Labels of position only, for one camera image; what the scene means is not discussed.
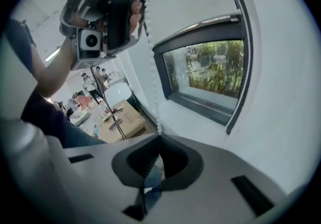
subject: hand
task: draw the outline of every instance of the hand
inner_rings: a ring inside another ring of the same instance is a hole
[[[142,7],[142,2],[140,0],[135,0],[130,7],[131,10],[131,16],[129,19],[130,23],[130,33],[133,33],[134,30],[137,27],[137,23],[139,22],[141,18],[141,10]],[[83,20],[79,18],[78,15],[75,16],[72,25],[77,26],[77,27],[86,27],[88,25],[88,21]],[[99,20],[98,25],[97,25],[97,31],[103,32],[103,21]]]

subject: wooden table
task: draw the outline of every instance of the wooden table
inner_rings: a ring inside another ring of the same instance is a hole
[[[123,100],[113,108],[123,110],[116,113],[114,116],[116,119],[121,119],[122,122],[119,124],[121,130],[125,134],[126,138],[138,137],[144,134],[151,133],[148,124],[145,119],[126,101]],[[113,131],[109,130],[109,127],[114,123],[112,117],[108,120],[101,120],[98,130],[98,138],[107,142],[114,143],[116,141],[122,140],[121,134],[116,127]]]

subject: chair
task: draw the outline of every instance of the chair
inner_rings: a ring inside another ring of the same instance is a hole
[[[131,106],[137,109],[134,97],[128,85],[124,82],[109,87],[105,91],[105,97],[110,107],[113,107],[120,101],[127,100],[127,102],[131,104]]]
[[[83,95],[79,95],[78,97],[76,97],[74,100],[76,100],[80,106],[82,107],[82,109],[84,109],[84,106],[88,106],[89,107],[89,103],[91,103],[91,98],[89,96],[83,96]]]

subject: glass pane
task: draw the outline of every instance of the glass pane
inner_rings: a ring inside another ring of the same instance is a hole
[[[234,109],[244,64],[242,40],[202,43],[164,53],[173,93]]]

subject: person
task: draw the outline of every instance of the person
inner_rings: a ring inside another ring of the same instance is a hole
[[[107,80],[107,82],[109,82],[110,81],[110,78],[108,77],[108,75],[106,74],[106,69],[101,69],[101,71],[102,71],[102,80]]]
[[[100,75],[99,71],[100,71],[100,67],[97,66],[97,67],[96,67],[96,70],[95,70],[95,75],[96,75],[96,77],[97,77],[97,79],[98,79],[98,82],[101,83],[102,89],[103,89],[104,92],[105,92],[105,91],[107,90],[107,88],[106,88],[106,86],[104,85],[104,81],[103,81],[102,76]]]
[[[101,99],[103,99],[100,92],[95,87],[95,83],[92,80],[91,77],[87,76],[86,73],[81,74],[82,80],[83,80],[83,87],[88,91],[88,93],[91,95],[91,97],[96,101],[97,104],[100,104],[99,101],[96,99],[96,95],[99,96]]]
[[[135,30],[141,17],[141,6],[140,0],[134,0],[130,7],[130,33]],[[76,16],[73,25],[86,27],[88,22]],[[97,30],[103,31],[102,21]],[[45,67],[37,51],[36,43],[25,23],[8,19],[5,36],[17,57],[38,82],[24,108],[21,119],[39,127],[45,135],[58,138],[63,148],[104,144],[104,141],[93,138],[71,124],[62,111],[57,111],[51,103],[45,100],[59,90],[70,72],[73,61],[71,40],[65,39],[58,54]]]

